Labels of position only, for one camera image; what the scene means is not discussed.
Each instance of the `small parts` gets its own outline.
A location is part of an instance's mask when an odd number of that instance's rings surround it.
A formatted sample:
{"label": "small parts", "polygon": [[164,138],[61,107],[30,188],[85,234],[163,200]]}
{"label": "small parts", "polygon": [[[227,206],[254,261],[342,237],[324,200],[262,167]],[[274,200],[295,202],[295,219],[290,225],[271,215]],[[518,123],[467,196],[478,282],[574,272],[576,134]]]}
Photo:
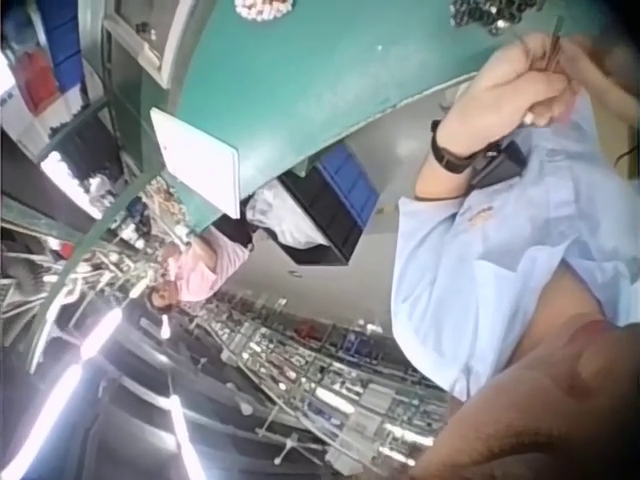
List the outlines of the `small parts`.
{"label": "small parts", "polygon": [[520,23],[525,12],[543,4],[542,0],[452,0],[451,24],[464,27],[477,23],[498,36]]}
{"label": "small parts", "polygon": [[235,0],[236,12],[247,20],[266,22],[286,15],[293,0]]}

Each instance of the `embroidered logo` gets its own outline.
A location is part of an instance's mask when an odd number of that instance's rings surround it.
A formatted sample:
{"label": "embroidered logo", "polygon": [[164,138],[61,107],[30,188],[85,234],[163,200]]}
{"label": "embroidered logo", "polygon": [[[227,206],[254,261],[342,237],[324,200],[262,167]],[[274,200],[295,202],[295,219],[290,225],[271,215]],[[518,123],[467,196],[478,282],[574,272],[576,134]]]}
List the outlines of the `embroidered logo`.
{"label": "embroidered logo", "polygon": [[483,207],[477,212],[475,212],[471,217],[469,217],[469,224],[472,227],[477,227],[478,225],[482,225],[487,220],[489,220],[493,216],[493,207]]}

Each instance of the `pink shirt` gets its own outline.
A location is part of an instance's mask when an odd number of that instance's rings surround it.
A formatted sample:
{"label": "pink shirt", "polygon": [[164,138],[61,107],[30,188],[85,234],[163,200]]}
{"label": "pink shirt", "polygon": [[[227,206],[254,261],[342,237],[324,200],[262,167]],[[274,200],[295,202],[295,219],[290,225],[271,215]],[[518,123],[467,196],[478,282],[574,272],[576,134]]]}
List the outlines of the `pink shirt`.
{"label": "pink shirt", "polygon": [[249,257],[247,249],[213,227],[205,230],[201,237],[218,256],[215,272],[207,268],[193,247],[168,260],[169,278],[176,281],[180,300],[184,302],[209,298]]}

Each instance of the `light blue shirt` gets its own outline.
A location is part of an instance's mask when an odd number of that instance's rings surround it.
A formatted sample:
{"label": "light blue shirt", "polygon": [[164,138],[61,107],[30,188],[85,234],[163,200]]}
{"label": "light blue shirt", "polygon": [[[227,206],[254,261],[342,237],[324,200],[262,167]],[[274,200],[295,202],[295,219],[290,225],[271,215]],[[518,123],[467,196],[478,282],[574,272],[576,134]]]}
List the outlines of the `light blue shirt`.
{"label": "light blue shirt", "polygon": [[521,177],[464,199],[400,201],[393,334],[462,400],[504,368],[563,260],[609,319],[638,320],[640,196],[600,152],[586,95],[570,122],[513,137],[529,158]]}

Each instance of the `wrist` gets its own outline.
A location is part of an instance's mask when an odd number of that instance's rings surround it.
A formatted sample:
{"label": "wrist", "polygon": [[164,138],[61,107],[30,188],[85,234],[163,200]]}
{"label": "wrist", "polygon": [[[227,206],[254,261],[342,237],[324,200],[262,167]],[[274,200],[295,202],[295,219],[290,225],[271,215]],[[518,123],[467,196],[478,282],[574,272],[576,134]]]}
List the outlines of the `wrist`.
{"label": "wrist", "polygon": [[449,115],[442,120],[435,132],[435,136],[436,143],[441,149],[452,153],[458,158],[471,157],[474,153],[484,148],[484,146],[479,146],[478,142],[473,140],[473,135],[469,128],[452,119]]}

